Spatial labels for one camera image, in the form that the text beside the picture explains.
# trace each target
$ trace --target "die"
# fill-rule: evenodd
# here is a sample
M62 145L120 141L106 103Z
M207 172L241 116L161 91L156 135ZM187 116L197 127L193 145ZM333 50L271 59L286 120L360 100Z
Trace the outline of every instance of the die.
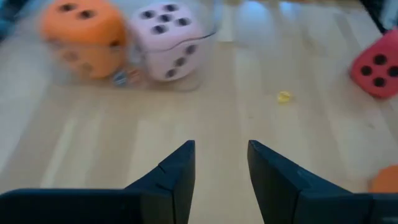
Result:
M353 62L351 78L378 98L398 93L398 30L390 30Z
M154 80L182 78L203 60L203 30L182 3L154 3L140 8L130 25L144 53L147 72Z
M369 191L372 193L398 193L398 166L393 165L380 170L371 181Z
M42 14L40 33L57 58L83 77L107 77L127 60L126 23L105 0L56 0Z

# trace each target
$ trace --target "yellow object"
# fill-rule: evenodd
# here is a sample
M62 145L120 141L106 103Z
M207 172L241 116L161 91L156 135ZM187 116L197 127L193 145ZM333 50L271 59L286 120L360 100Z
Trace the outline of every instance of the yellow object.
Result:
M278 94L278 103L287 103L292 99L292 94L287 91L280 91Z

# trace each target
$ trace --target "small die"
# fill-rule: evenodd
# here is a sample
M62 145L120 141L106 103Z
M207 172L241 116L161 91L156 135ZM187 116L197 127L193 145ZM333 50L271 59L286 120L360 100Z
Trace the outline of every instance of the small die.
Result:
M203 59L201 24L184 4L163 2L143 7L130 25L154 80L182 78Z

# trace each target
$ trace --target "light wood tabletop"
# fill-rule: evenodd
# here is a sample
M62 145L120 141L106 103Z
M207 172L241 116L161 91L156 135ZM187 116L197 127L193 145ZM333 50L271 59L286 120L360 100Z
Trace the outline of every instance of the light wood tabletop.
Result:
M225 1L204 82L185 93L51 85L34 67L40 59L6 40L0 191L123 188L187 139L197 143L190 223L262 223L249 139L367 191L379 169L398 163L398 99L375 100L348 69L380 36L358 1ZM279 104L280 91L292 101Z

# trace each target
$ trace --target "wooden surface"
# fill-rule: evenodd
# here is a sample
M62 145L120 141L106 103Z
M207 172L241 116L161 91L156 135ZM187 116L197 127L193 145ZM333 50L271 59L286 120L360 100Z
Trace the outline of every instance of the wooden surface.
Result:
M398 101L349 79L381 36L357 1L226 1L196 91L48 85L39 57L0 48L0 191L121 188L197 141L190 223L262 223L246 160L257 139L354 192L398 162ZM29 46L25 52L38 46ZM294 99L280 105L279 91Z

